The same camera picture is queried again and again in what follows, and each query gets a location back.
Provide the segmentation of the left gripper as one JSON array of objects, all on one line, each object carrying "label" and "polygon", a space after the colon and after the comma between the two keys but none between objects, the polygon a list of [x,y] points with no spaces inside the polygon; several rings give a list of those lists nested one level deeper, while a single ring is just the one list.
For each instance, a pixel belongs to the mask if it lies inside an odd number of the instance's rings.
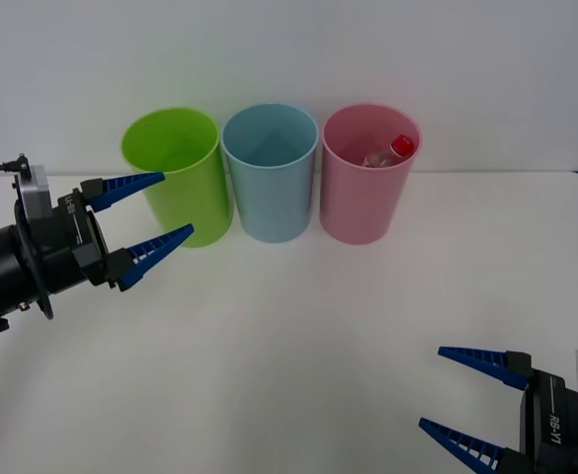
[{"label": "left gripper", "polygon": [[42,282],[62,292],[84,281],[126,291],[195,232],[192,224],[109,254],[94,212],[165,180],[161,172],[91,179],[60,197],[34,220],[34,243]]}]

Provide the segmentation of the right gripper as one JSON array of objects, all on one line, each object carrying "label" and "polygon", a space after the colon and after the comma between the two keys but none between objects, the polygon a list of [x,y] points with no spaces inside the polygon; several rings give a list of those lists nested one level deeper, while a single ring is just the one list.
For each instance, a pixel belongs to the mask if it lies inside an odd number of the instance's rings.
[{"label": "right gripper", "polygon": [[421,418],[419,428],[477,474],[578,473],[578,392],[529,354],[440,346],[438,355],[524,391],[520,452]]}]

